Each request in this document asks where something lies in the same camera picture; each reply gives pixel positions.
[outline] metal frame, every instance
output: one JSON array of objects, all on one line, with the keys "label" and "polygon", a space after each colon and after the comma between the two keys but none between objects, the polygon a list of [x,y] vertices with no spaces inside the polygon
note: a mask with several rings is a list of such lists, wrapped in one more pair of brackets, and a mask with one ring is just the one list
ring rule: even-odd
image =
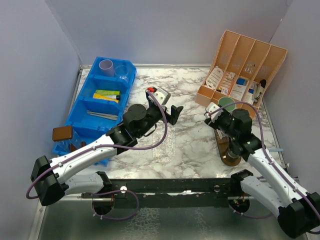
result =
[{"label": "metal frame", "polygon": [[[209,68],[211,65],[184,65],[184,64],[134,64],[140,68]],[[83,69],[90,68],[91,65],[80,65],[77,75],[74,92],[72,94],[69,111],[71,111],[76,100],[77,91],[82,75]],[[279,147],[276,133],[270,119],[268,109],[265,102],[263,105],[270,123],[270,128],[276,143]],[[284,163],[282,153],[279,152],[280,159]],[[136,192],[141,207],[157,207],[157,208],[183,208],[183,207],[228,207],[228,200],[233,199],[234,194],[230,193],[230,178],[178,178],[178,179],[111,179],[115,186],[127,186],[129,190]],[[151,185],[153,188],[144,188],[144,185]],[[119,194],[116,196],[116,208],[134,208],[136,200],[129,194]],[[93,197],[87,195],[68,195],[63,197],[60,201],[94,201],[94,202],[110,202],[108,197]],[[42,222],[45,216],[46,207],[42,206],[38,201],[36,213],[32,223],[31,231],[28,240],[35,240],[39,238]]]},{"label": "metal frame", "polygon": [[[178,178],[178,179],[110,179],[113,190],[126,187],[133,191],[141,208],[228,208],[232,193],[230,178]],[[83,193],[82,199],[99,201],[101,196]],[[114,194],[114,207],[132,209],[137,200],[130,193]]]}]

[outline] red button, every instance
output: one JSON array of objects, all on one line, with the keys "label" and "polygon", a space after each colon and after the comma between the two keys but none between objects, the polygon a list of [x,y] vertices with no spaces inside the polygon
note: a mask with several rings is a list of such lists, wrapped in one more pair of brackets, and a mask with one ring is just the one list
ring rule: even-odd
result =
[{"label": "red button", "polygon": [[154,93],[155,92],[153,87],[148,87],[148,90],[150,91],[150,93]]}]

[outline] green lid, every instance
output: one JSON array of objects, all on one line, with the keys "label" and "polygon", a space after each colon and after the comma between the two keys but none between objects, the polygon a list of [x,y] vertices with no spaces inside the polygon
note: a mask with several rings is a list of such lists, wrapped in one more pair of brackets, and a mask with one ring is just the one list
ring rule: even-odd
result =
[{"label": "green lid", "polygon": [[[223,107],[224,105],[227,105],[227,104],[230,104],[230,103],[234,103],[235,101],[231,98],[231,97],[228,97],[228,96],[224,96],[224,97],[221,97],[218,101],[218,105],[220,105],[221,107]],[[231,106],[228,106],[225,108],[228,112],[232,112],[233,110],[236,109],[236,105],[233,104]]]}]

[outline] white cable clip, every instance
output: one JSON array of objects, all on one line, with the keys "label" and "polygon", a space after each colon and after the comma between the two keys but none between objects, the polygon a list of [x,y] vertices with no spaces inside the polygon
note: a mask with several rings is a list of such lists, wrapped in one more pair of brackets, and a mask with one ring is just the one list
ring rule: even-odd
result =
[{"label": "white cable clip", "polygon": [[276,160],[272,160],[272,161],[269,162],[269,165],[272,165],[272,164],[274,164],[275,162],[276,162]]}]

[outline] green object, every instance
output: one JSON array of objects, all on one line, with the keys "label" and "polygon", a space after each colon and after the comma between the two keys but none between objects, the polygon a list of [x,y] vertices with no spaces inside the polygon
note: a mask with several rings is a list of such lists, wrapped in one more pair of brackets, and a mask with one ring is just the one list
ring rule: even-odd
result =
[{"label": "green object", "polygon": [[[231,98],[231,97],[228,97],[228,96],[224,96],[224,97],[221,97],[218,101],[218,105],[220,105],[221,107],[223,107],[224,105],[227,105],[227,104],[230,104],[230,103],[234,103],[235,101]],[[236,109],[236,105],[233,104],[231,106],[228,106],[225,108],[228,112],[232,112],[233,110]]]},{"label": "green object", "polygon": [[100,94],[103,96],[108,96],[108,95],[121,95],[120,91],[110,91],[110,90],[96,90],[96,94]]}]

